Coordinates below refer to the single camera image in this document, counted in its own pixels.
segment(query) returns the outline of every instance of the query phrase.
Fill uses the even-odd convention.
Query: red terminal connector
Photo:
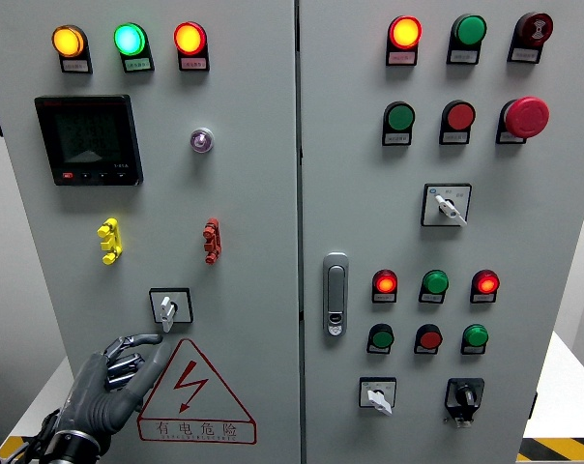
[[[204,251],[206,251],[206,264],[213,265],[221,256],[221,234],[219,232],[219,221],[214,217],[208,219],[202,235],[206,239]]]

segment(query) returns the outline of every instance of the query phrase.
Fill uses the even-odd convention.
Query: green push button
[[[392,333],[378,332],[374,334],[371,342],[376,348],[389,348],[393,345],[394,337]]]
[[[455,37],[465,45],[475,45],[483,40],[487,25],[481,16],[467,14],[455,21]]]
[[[405,131],[415,122],[415,113],[407,104],[394,106],[389,112],[389,126],[396,131]]]
[[[487,343],[489,335],[487,334],[487,329],[481,324],[474,324],[469,326],[464,331],[464,340],[470,346],[483,346]]]
[[[433,295],[440,295],[449,288],[449,278],[442,271],[430,271],[423,278],[423,287]]]

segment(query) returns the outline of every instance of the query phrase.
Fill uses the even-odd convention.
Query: yellow terminal connector
[[[122,254],[122,241],[120,239],[118,220],[114,217],[110,217],[101,227],[99,227],[97,235],[102,238],[101,249],[103,251],[109,251],[109,253],[102,258],[103,263],[109,266]]]

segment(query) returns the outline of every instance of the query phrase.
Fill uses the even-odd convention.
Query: digital power meter
[[[136,186],[143,180],[128,95],[38,97],[57,186]]]

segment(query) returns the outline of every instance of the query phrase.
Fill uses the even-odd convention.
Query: electrical hazard symbol
[[[251,414],[192,340],[180,340],[137,417],[153,442],[255,445]]]

